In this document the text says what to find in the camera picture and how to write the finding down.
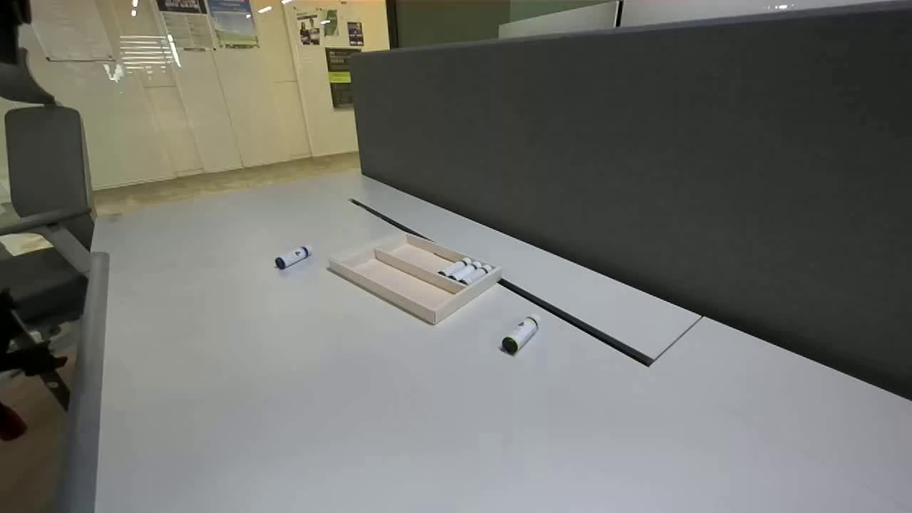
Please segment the white green-banded bottle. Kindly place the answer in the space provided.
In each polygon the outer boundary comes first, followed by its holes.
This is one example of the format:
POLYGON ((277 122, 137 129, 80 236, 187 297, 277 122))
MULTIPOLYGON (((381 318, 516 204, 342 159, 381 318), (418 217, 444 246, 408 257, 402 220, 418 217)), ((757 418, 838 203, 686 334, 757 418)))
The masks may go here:
POLYGON ((478 266, 465 266, 458 274, 452 274, 452 281, 468 284, 474 274, 478 274, 478 266))
POLYGON ((488 276, 493 268, 489 266, 475 266, 462 281, 474 284, 475 280, 488 276))
POLYGON ((469 268, 469 261, 458 260, 458 261, 442 268, 438 276, 455 280, 465 268, 469 268))

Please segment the light wooden divided tray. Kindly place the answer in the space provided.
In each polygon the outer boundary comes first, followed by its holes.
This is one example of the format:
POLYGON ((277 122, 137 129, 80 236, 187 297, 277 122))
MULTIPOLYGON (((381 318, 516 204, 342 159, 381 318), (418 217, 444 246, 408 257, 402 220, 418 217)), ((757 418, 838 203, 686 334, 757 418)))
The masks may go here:
POLYGON ((465 257, 421 236, 398 233, 354 254, 337 257, 327 268, 351 284, 402 308, 405 313, 438 324, 501 280, 501 268, 465 257), (474 284, 438 276, 452 261, 489 266, 474 284))

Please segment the white bottle green cap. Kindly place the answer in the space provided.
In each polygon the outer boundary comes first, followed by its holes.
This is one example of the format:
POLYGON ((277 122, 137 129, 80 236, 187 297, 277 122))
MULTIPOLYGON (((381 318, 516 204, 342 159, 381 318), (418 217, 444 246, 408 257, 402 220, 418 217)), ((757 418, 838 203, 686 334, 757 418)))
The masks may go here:
POLYGON ((501 350, 506 357, 516 357, 539 330, 539 315, 528 315, 521 318, 505 338, 501 338, 501 350))

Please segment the white bottle blue cap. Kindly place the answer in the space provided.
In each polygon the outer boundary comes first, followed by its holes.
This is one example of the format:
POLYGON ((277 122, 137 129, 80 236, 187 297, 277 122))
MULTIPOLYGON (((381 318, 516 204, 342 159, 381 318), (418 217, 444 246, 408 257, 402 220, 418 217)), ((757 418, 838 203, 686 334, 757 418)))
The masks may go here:
POLYGON ((311 246, 295 246, 295 248, 290 248, 290 251, 284 251, 284 254, 277 254, 277 257, 274 257, 274 266, 277 266, 277 270, 284 270, 284 268, 300 266, 300 261, 307 260, 307 257, 311 257, 311 246))

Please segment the grey fabric desk partition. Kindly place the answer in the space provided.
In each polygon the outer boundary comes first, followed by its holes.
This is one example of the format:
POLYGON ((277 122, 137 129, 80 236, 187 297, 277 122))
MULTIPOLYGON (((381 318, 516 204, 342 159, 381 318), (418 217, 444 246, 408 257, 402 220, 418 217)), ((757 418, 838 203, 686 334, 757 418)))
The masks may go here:
POLYGON ((912 2, 371 50, 368 176, 912 397, 912 2))

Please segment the grey office chair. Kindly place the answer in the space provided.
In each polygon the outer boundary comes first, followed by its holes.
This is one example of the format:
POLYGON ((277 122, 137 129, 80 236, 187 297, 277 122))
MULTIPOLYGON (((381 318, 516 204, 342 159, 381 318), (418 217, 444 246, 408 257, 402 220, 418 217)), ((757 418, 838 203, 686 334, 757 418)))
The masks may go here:
POLYGON ((86 308, 93 204, 80 110, 57 103, 27 70, 19 29, 32 20, 32 0, 0 0, 3 97, 15 103, 6 115, 15 220, 3 230, 39 233, 47 248, 3 257, 0 371, 39 380, 67 407, 65 357, 50 350, 50 338, 86 308))

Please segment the wall posters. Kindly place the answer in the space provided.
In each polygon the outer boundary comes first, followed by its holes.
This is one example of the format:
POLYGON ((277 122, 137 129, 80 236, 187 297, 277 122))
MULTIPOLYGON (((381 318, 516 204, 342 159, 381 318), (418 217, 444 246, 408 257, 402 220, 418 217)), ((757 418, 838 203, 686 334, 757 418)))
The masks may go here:
MULTIPOLYGON (((257 15, 267 15, 267 5, 257 8, 251 0, 154 0, 164 40, 174 53, 179 50, 214 50, 214 49, 257 49, 258 29, 257 15)), ((351 60, 365 49, 365 23, 345 16, 337 5, 301 8, 293 5, 293 40, 300 46, 322 46, 327 65, 330 103, 337 110, 354 105, 351 60)))

